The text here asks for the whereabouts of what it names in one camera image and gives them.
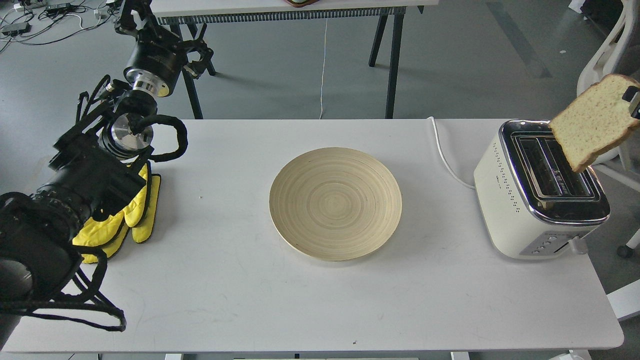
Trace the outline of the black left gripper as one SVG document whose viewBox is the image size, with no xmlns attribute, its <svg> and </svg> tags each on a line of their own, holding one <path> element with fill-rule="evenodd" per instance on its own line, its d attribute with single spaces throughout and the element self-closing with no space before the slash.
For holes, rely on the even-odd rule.
<svg viewBox="0 0 640 360">
<path fill-rule="evenodd" d="M 201 28 L 187 25 L 192 39 L 183 40 L 170 30 L 160 29 L 152 3 L 152 0 L 122 0 L 114 21 L 117 34 L 135 37 L 134 50 L 123 71 L 127 82 L 134 84 L 141 74 L 155 78 L 156 96 L 164 98 L 173 94 L 182 68 L 193 79 L 199 79 L 205 70 L 215 76 L 211 61 L 214 52 L 204 41 L 207 25 Z M 199 54 L 199 59 L 186 64 L 186 54 L 193 52 Z"/>
</svg>

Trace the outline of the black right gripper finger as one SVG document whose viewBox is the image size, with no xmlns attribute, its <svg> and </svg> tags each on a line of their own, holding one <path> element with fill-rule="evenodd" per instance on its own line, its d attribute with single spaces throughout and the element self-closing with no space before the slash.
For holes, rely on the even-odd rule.
<svg viewBox="0 0 640 360">
<path fill-rule="evenodd" d="M 637 86 L 628 86 L 622 100 L 628 103 L 628 112 L 634 119 L 640 119 L 640 89 Z"/>
</svg>

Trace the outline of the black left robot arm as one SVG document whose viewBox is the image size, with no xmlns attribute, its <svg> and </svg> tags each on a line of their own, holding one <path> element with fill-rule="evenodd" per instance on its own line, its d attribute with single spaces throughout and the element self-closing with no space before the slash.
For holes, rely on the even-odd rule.
<svg viewBox="0 0 640 360">
<path fill-rule="evenodd" d="M 106 75 L 93 93 L 82 93 L 74 125 L 57 140 L 48 166 L 51 179 L 33 194 L 1 196 L 1 342 L 23 317 L 64 321 L 45 310 L 97 312 L 118 325 L 77 323 L 122 332 L 123 310 L 100 291 L 107 256 L 73 244 L 88 220 L 104 221 L 130 203 L 146 185 L 140 171 L 149 162 L 182 157 L 188 131 L 182 120 L 158 114 L 157 98 L 173 94 L 178 79 L 215 74 L 214 52 L 204 40 L 206 23 L 158 23 L 149 0 L 124 0 L 114 29 L 135 38 L 124 80 Z"/>
</svg>

